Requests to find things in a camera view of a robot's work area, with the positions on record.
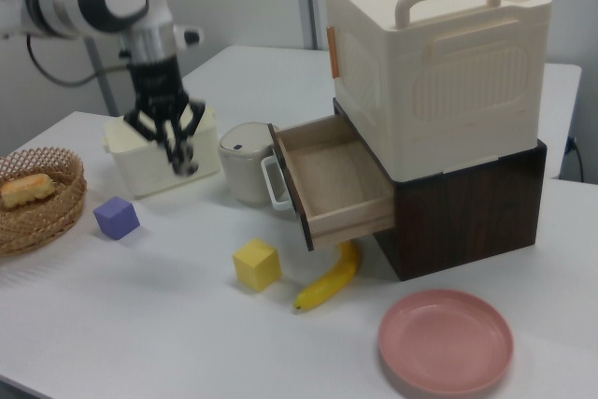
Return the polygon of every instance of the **white table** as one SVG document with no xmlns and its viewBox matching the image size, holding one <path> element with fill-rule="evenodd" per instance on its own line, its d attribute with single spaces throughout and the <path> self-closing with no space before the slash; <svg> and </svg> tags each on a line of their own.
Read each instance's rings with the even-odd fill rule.
<svg viewBox="0 0 598 399">
<path fill-rule="evenodd" d="M 314 82 L 328 69 L 318 53 L 218 75 L 224 57 L 186 79 L 190 91 L 202 85 L 221 134 L 241 121 L 286 126 L 332 110 L 332 88 Z M 286 71 L 294 78 L 283 86 Z M 229 97 L 243 88 L 243 98 Z M 325 105 L 312 105 L 324 89 Z M 285 101 L 288 90 L 305 102 Z M 0 379 L 61 399 L 426 397 L 384 368 L 377 326 L 400 298 L 451 288 L 496 306 L 515 337 L 508 374 L 475 397 L 598 394 L 595 186 L 546 179 L 535 246 L 406 282 L 374 239 L 362 238 L 358 277 L 320 308 L 294 314 L 294 296 L 335 251 L 306 251 L 291 214 L 239 205 L 222 172 L 134 201 L 142 227 L 120 241 L 99 232 L 93 209 L 113 195 L 132 199 L 100 144 L 106 120 L 74 113 L 26 146 L 75 151 L 89 190 L 71 231 L 0 262 Z M 262 293 L 237 283 L 231 257 L 256 236 L 278 248 L 284 273 Z"/>
</svg>

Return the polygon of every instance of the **wall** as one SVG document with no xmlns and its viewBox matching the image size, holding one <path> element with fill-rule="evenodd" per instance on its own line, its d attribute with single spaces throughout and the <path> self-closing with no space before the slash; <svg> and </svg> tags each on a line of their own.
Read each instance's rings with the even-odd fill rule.
<svg viewBox="0 0 598 399">
<path fill-rule="evenodd" d="M 302 14 L 300 0 L 168 0 L 176 23 L 204 29 L 205 44 L 179 55 L 183 75 L 231 45 L 284 48 L 312 46 L 308 14 Z M 116 39 L 97 41 L 104 65 L 117 62 Z M 131 81 L 126 75 L 108 79 L 120 114 L 135 103 Z"/>
<path fill-rule="evenodd" d="M 315 0 L 318 43 L 326 48 L 326 11 L 323 0 Z M 583 156 L 586 181 L 598 183 L 598 8 L 596 0 L 553 0 L 548 34 L 548 61 L 582 67 L 576 111 L 570 135 L 577 138 Z M 574 153 L 565 157 L 565 179 L 579 180 Z"/>
<path fill-rule="evenodd" d="M 82 41 L 34 39 L 40 62 L 59 78 L 77 79 L 92 73 Z M 65 89 L 34 68 L 23 36 L 0 39 L 0 155 L 6 155 L 71 112 L 106 114 L 98 84 Z"/>
</svg>

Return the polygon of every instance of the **drawer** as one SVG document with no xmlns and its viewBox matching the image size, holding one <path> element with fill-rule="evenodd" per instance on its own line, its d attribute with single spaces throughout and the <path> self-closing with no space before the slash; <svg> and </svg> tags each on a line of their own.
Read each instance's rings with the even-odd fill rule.
<svg viewBox="0 0 598 399">
<path fill-rule="evenodd" d="M 394 226 L 392 183 L 342 116 L 269 128 L 310 250 Z"/>
</svg>

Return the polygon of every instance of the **bread roll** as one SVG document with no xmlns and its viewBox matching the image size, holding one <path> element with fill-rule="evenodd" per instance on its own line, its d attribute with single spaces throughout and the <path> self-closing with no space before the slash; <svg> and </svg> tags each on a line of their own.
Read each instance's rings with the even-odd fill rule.
<svg viewBox="0 0 598 399">
<path fill-rule="evenodd" d="M 2 201 L 7 208 L 41 200 L 53 193 L 52 180 L 44 173 L 9 181 L 0 189 Z"/>
</svg>

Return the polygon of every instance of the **white plastic box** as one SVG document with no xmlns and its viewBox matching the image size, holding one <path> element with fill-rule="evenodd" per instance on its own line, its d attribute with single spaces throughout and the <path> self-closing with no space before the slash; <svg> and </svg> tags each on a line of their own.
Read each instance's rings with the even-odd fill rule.
<svg viewBox="0 0 598 399">
<path fill-rule="evenodd" d="M 187 108 L 181 117 L 183 127 L 191 117 L 192 113 Z M 153 128 L 150 121 L 145 121 L 145 124 Z M 172 130 L 169 127 L 167 133 L 168 137 L 172 138 Z M 211 107 L 206 108 L 195 134 L 189 139 L 193 145 L 193 160 L 199 165 L 190 177 L 176 175 L 164 148 L 156 142 L 147 141 L 122 117 L 108 121 L 104 125 L 104 134 L 104 149 L 112 154 L 127 189 L 135 197 L 194 181 L 218 172 L 221 168 L 216 119 Z"/>
<path fill-rule="evenodd" d="M 326 0 L 336 100 L 392 180 L 536 146 L 550 4 Z"/>
</svg>

